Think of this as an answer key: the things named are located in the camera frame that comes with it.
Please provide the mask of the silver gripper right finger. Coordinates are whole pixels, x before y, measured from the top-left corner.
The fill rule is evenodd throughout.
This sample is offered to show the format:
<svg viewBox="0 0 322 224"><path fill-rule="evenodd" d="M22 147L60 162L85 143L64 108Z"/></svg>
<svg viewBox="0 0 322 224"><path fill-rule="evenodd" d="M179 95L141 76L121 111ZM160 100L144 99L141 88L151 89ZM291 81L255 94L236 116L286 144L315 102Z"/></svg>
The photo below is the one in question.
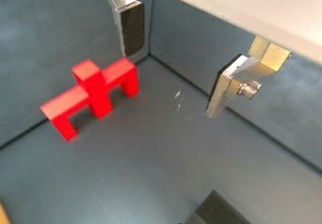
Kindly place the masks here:
<svg viewBox="0 0 322 224"><path fill-rule="evenodd" d="M287 49L255 37L247 55L236 55L218 72L206 115L216 118L238 96L251 100L262 87L258 79L276 73L290 55Z"/></svg>

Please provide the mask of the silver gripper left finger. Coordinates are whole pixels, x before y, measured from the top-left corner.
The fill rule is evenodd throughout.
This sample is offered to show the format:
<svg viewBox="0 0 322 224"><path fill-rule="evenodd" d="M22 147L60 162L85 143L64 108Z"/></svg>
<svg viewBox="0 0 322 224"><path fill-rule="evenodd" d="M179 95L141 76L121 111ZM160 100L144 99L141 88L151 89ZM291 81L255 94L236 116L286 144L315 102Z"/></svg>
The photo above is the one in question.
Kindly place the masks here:
<svg viewBox="0 0 322 224"><path fill-rule="evenodd" d="M144 46L144 4L139 0L108 0L117 26L120 50L133 55Z"/></svg>

